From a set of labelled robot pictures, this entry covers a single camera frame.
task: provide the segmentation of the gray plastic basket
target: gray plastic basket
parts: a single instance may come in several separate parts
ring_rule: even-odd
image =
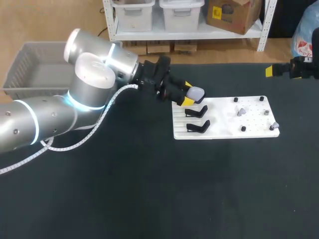
[[[10,67],[2,89],[13,100],[67,93],[74,66],[63,59],[65,42],[27,42]]]

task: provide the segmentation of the cardboard box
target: cardboard box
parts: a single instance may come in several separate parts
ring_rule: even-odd
[[[246,34],[259,18],[262,0],[210,0],[207,24]]]

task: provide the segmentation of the hole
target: hole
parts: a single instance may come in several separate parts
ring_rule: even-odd
[[[121,78],[123,78],[123,76],[124,76],[124,74],[119,71],[119,72],[118,72],[118,78],[121,79]]]

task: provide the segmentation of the white cable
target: white cable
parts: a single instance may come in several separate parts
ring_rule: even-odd
[[[25,160],[23,160],[23,161],[21,161],[19,163],[11,165],[11,166],[9,166],[7,168],[0,169],[0,175],[4,174],[4,173],[8,173],[8,172],[10,172],[10,171],[12,171],[12,170],[14,170],[16,168],[19,168],[22,165],[24,165],[24,164],[30,162],[31,160],[35,159],[37,156],[39,156],[39,155],[43,154],[45,151],[47,151],[49,149],[49,147],[52,145],[52,143],[53,143],[53,138],[50,138],[48,144],[46,144],[46,146],[43,149],[39,150],[37,153],[31,155],[30,157],[26,158]]]
[[[110,102],[108,103],[107,107],[105,108],[103,114],[101,115],[100,119],[98,120],[98,122],[96,123],[95,127],[91,130],[91,132],[84,138],[82,139],[80,142],[70,146],[70,147],[66,147],[66,148],[54,148],[49,146],[48,149],[52,150],[52,151],[57,151],[57,152],[65,152],[65,151],[70,151],[73,150],[79,146],[81,146],[82,144],[84,144],[90,137],[92,137],[92,135],[95,133],[95,131],[99,128],[99,126],[101,125],[102,121],[104,120],[107,112],[109,111],[110,107],[112,106],[114,100],[116,99],[116,97],[124,90],[129,89],[129,88],[133,88],[133,89],[137,89],[138,85],[126,85],[123,86],[122,88],[120,88],[111,98]],[[44,147],[47,147],[48,144],[46,144],[44,141],[41,141],[41,144]]]

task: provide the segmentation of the wooden pallet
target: wooden pallet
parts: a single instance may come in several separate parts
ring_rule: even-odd
[[[140,56],[147,54],[146,41],[124,41],[123,48]]]
[[[150,53],[169,53],[169,41],[147,41],[147,52]]]
[[[178,53],[192,53],[197,51],[197,41],[185,40],[175,41],[174,51]]]

